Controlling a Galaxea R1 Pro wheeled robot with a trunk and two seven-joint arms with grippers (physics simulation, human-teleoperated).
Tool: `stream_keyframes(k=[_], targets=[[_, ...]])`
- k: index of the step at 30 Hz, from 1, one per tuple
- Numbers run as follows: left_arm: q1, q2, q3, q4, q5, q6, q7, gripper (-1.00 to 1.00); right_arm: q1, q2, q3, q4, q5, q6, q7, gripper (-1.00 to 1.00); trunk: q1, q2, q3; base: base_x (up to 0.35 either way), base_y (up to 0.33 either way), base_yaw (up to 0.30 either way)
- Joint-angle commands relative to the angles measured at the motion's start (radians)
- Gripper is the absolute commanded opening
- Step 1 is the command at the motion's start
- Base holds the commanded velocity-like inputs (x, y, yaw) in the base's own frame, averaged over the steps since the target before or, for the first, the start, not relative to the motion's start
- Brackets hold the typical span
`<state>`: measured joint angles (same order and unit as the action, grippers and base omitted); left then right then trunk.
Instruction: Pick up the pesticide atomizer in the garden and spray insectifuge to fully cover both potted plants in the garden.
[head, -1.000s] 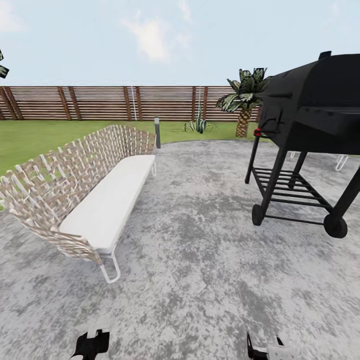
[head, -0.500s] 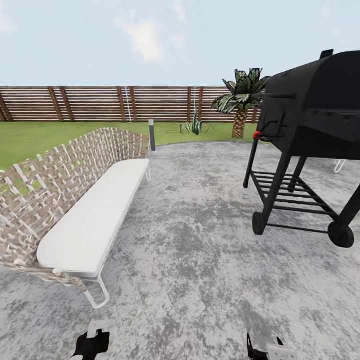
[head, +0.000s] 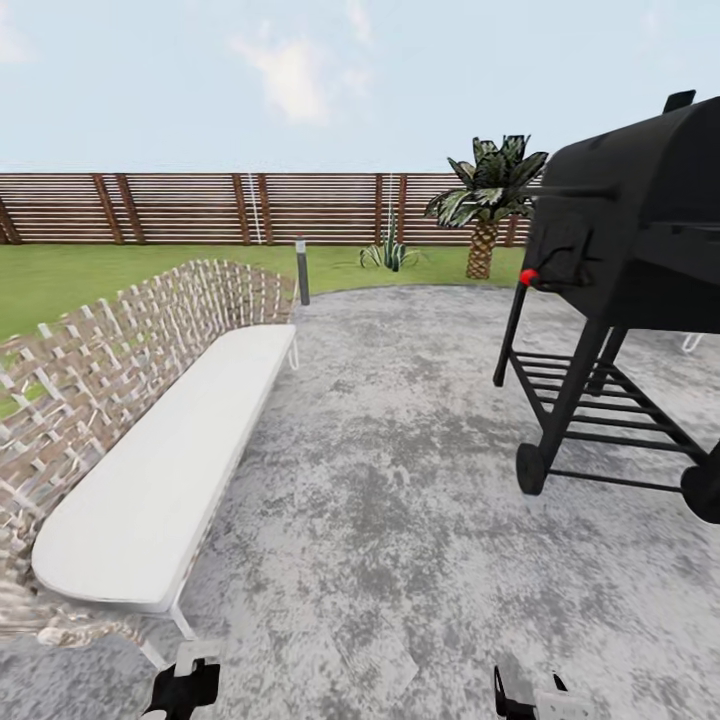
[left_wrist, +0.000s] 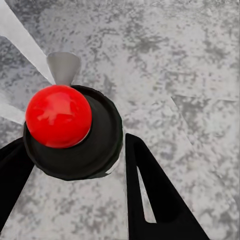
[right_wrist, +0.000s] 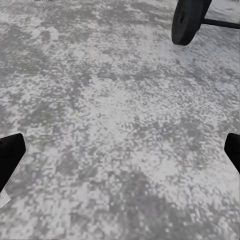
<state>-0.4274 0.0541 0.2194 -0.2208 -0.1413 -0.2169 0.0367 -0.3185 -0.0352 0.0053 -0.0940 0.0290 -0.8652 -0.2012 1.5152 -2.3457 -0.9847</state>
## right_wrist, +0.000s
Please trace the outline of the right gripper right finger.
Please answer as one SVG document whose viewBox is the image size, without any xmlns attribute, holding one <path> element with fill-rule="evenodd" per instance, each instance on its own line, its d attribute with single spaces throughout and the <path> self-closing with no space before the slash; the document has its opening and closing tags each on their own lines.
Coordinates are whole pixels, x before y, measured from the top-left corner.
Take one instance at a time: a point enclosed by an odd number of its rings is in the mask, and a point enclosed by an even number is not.
<svg viewBox="0 0 240 240">
<path fill-rule="evenodd" d="M 224 151 L 240 173 L 240 135 L 229 133 L 227 135 Z"/>
</svg>

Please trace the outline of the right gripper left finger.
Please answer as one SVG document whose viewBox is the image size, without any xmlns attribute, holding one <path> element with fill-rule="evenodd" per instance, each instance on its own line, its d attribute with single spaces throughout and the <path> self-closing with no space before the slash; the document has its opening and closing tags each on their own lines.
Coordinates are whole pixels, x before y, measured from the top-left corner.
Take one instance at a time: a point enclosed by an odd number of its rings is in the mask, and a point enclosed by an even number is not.
<svg viewBox="0 0 240 240">
<path fill-rule="evenodd" d="M 0 193 L 26 152 L 22 133 L 0 138 Z"/>
</svg>

